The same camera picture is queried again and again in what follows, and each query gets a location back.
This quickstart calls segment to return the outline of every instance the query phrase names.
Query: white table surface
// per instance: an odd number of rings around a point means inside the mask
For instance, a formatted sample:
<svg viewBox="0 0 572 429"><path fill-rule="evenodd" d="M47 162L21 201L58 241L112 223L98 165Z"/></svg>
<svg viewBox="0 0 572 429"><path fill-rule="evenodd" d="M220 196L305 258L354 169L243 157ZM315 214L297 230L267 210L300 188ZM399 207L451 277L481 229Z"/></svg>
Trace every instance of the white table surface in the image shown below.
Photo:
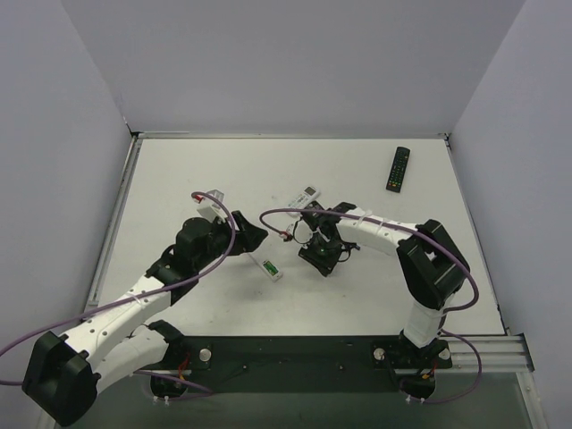
<svg viewBox="0 0 572 429"><path fill-rule="evenodd" d="M385 190L396 146L411 149L400 194ZM194 190L219 189L224 203L259 225L265 209L285 206L308 184L323 206L348 201L403 222L443 223L471 266L481 298L451 314L445 327L503 334L492 286L442 140L147 139L130 186L100 303L122 295L182 223L197 216ZM268 220L285 228L287 214ZM327 278L298 257L299 245L271 233L258 250L284 276L271 282L246 255L229 257L175 306L156 315L188 335L390 335L408 319L413 299L400 264L368 248L352 252ZM453 305L472 298L468 282Z"/></svg>

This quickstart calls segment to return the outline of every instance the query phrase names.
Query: black remote control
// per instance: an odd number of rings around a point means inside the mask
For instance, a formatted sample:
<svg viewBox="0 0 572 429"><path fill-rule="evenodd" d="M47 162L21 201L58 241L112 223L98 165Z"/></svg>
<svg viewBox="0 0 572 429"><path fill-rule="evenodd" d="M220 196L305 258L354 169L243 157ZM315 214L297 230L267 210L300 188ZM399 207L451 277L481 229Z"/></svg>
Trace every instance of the black remote control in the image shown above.
<svg viewBox="0 0 572 429"><path fill-rule="evenodd" d="M391 166L390 177L387 180L385 188L391 192L401 192L401 184L405 176L405 169L408 166L409 152L406 147L398 146L393 158L393 165Z"/></svg>

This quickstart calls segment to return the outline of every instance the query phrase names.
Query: white wall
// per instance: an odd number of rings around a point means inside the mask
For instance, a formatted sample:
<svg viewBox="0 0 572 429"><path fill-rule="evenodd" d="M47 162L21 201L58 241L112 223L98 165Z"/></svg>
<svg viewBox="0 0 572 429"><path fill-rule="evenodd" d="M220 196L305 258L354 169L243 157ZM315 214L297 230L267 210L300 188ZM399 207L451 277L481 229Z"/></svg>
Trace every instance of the white wall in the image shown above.
<svg viewBox="0 0 572 429"><path fill-rule="evenodd" d="M524 0L63 0L133 130L452 130Z"/></svg>
<svg viewBox="0 0 572 429"><path fill-rule="evenodd" d="M0 343L76 314L95 269L130 143L58 0L0 4ZM23 377L32 343L0 359ZM39 408L0 387L0 426Z"/></svg>
<svg viewBox="0 0 572 429"><path fill-rule="evenodd" d="M570 17L569 0L528 0L452 134L502 314L526 333L552 428L572 420Z"/></svg>

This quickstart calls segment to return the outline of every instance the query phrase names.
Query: screw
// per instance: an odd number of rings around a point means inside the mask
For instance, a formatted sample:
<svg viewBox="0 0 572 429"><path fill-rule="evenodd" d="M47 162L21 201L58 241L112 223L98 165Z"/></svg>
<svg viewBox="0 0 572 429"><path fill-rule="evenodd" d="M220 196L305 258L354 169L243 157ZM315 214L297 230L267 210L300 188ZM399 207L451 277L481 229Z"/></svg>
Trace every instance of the screw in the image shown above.
<svg viewBox="0 0 572 429"><path fill-rule="evenodd" d="M374 350L374 359L375 360L384 360L385 359L385 350L378 347Z"/></svg>
<svg viewBox="0 0 572 429"><path fill-rule="evenodd" d="M439 358L441 358L442 360L449 360L450 359L449 349L444 349L441 353L439 353Z"/></svg>
<svg viewBox="0 0 572 429"><path fill-rule="evenodd" d="M202 349L198 352L198 358L202 362L208 362L209 360L211 360L211 356L213 356L213 352L209 349Z"/></svg>

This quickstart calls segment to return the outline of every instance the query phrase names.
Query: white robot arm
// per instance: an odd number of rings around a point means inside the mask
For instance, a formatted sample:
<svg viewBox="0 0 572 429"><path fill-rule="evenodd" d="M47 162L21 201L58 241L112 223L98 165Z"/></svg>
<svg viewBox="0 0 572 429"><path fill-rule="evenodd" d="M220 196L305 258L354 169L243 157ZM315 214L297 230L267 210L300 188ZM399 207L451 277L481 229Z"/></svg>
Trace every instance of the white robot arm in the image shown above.
<svg viewBox="0 0 572 429"><path fill-rule="evenodd" d="M70 425L83 416L110 384L159 362L168 347L163 335L148 329L126 337L188 293L197 285L198 273L223 253L252 252L267 237L266 230L250 224L239 211L232 212L231 223L215 215L220 214L218 206L210 201L205 204L211 209L199 205L203 217L183 224L175 244L117 299L121 305L105 306L108 309L62 335L46 332L34 344L22 389L60 425ZM238 230L229 248L232 224Z"/></svg>
<svg viewBox="0 0 572 429"><path fill-rule="evenodd" d="M362 217L366 216L367 213L361 208L355 208L348 211L348 215ZM385 224L401 225L410 230L417 229L414 223L401 223L373 215L368 217L377 219ZM343 241L373 248L391 257L397 256L396 250L400 245L400 241L411 237L410 233L395 230L389 226L351 219L340 220L337 228ZM443 318L443 311L449 306L453 296L454 293L451 293L447 298L445 306L440 309L427 308L415 301L409 313L408 322L403 329L403 334L420 349L429 345L437 337L440 322Z"/></svg>
<svg viewBox="0 0 572 429"><path fill-rule="evenodd" d="M330 211L324 211L315 201L309 210L301 212L302 219L314 232L312 239L299 251L302 258L326 276L338 263L341 252L348 248L366 246L398 257L408 289L415 299L403 334L419 349L437 338L444 313L466 277L438 249L428 246L411 232L391 225L422 232L469 270L467 261L439 222L396 222L370 215L350 203L340 203ZM343 214L343 217L332 212Z"/></svg>

